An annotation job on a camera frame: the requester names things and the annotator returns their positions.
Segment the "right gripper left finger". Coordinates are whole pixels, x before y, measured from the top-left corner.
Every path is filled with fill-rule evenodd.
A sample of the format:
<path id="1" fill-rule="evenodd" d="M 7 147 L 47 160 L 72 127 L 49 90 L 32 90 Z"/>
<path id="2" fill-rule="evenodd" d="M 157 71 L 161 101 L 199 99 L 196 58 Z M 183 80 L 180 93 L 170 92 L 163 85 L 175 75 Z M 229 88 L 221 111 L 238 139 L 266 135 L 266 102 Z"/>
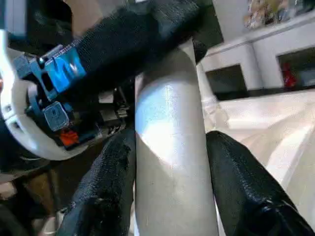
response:
<path id="1" fill-rule="evenodd" d="M 109 138 L 81 179 L 57 234 L 128 235 L 135 174 L 135 132 L 124 129 Z"/>

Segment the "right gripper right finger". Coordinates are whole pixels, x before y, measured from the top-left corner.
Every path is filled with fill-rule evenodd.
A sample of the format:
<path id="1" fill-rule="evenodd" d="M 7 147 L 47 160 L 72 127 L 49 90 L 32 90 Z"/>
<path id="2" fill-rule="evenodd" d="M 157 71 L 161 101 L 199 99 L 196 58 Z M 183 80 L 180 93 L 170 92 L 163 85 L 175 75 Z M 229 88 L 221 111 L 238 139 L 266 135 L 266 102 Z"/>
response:
<path id="1" fill-rule="evenodd" d="M 313 236 L 280 184 L 247 147 L 220 132 L 206 134 L 213 193 L 227 236 Z"/>

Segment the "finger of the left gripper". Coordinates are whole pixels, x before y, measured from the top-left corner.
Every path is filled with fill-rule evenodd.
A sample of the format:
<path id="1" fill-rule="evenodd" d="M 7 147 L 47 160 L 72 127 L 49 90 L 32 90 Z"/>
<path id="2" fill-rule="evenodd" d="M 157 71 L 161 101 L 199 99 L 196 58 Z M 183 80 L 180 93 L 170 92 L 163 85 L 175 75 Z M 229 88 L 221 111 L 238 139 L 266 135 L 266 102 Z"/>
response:
<path id="1" fill-rule="evenodd" d="M 162 60 L 202 26 L 199 0 L 147 0 L 122 6 L 88 29 L 75 48 L 85 75 L 73 90 L 110 90 Z"/>
<path id="2" fill-rule="evenodd" d="M 194 49 L 195 63 L 196 65 L 198 65 L 200 61 L 205 57 L 208 51 L 208 48 L 204 43 L 198 40 L 194 40 L 193 49 Z"/>

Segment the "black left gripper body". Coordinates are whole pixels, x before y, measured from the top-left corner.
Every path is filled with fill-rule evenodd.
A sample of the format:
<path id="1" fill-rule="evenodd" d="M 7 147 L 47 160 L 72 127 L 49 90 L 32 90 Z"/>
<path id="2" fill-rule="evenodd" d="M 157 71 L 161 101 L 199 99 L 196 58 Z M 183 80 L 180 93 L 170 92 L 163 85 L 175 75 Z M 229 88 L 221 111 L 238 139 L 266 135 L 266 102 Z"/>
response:
<path id="1" fill-rule="evenodd" d="M 26 115 L 67 151 L 120 132 L 133 117 L 133 83 L 99 94 L 78 88 L 86 72 L 71 46 L 57 46 L 41 57 L 23 53 L 14 65 L 18 77 L 31 82 Z"/>

